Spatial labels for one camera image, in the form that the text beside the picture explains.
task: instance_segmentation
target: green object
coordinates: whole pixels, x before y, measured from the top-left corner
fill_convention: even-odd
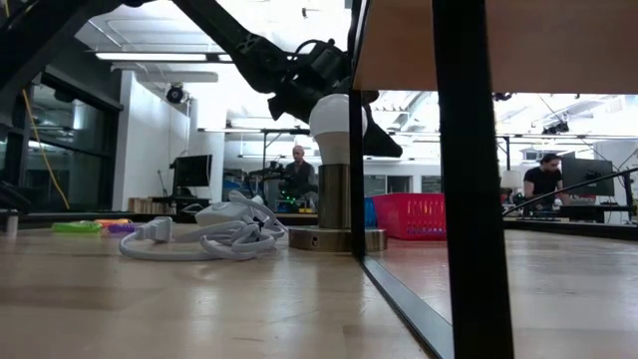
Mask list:
[[[53,231],[60,233],[96,233],[102,230],[99,223],[53,223]]]

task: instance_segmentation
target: red basket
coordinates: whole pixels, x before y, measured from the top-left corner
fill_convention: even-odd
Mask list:
[[[440,193],[374,195],[379,228],[405,240],[446,240],[446,204]]]

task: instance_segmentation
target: person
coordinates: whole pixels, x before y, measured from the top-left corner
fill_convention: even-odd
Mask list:
[[[300,194],[310,191],[315,184],[315,168],[304,161],[305,152],[301,146],[292,148],[294,162],[286,166],[285,174],[290,178],[291,186]]]
[[[526,199],[532,199],[536,196],[562,189],[562,173],[558,169],[558,165],[560,165],[560,156],[549,154],[540,160],[540,166],[525,173],[523,191]],[[569,204],[569,195],[567,193],[561,193],[559,196],[562,204]],[[554,199],[555,197],[551,195],[535,203],[532,207],[538,210],[551,210]]]

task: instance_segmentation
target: glass panel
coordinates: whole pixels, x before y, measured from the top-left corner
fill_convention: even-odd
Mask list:
[[[101,159],[51,145],[44,145],[47,160],[58,185],[72,208],[98,208]],[[25,184],[34,210],[64,209],[64,202],[51,180],[38,143],[29,142]]]
[[[78,149],[101,152],[105,114],[45,85],[33,89],[33,114],[38,133]]]
[[[388,193],[412,192],[412,177],[388,176]]]
[[[363,192],[365,196],[386,194],[386,177],[363,176]]]
[[[421,176],[421,193],[441,193],[441,176]]]

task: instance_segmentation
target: black pole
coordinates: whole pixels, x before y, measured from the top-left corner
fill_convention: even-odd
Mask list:
[[[634,213],[634,195],[631,192],[631,176],[629,174],[624,174],[622,176],[622,180],[625,184],[625,198],[627,198],[627,206],[632,209],[629,209],[627,215],[629,216],[629,222],[631,223],[631,217]]]
[[[268,133],[263,133],[263,157],[261,158],[261,169],[266,169],[266,138],[268,137]]]
[[[348,55],[352,64],[350,83],[350,235],[352,236],[352,255],[363,259],[366,255],[366,223],[364,216],[363,191],[363,121],[362,94],[353,89],[355,71],[359,63],[364,24],[368,10],[368,1],[353,0],[351,9],[351,23],[348,32]]]
[[[455,358],[510,359],[485,1],[432,3]]]
[[[361,92],[350,91],[350,230],[352,254],[366,254],[366,223],[363,191],[363,121]]]
[[[507,170],[511,170],[511,156],[509,155],[509,137],[505,136],[505,158],[507,160]]]

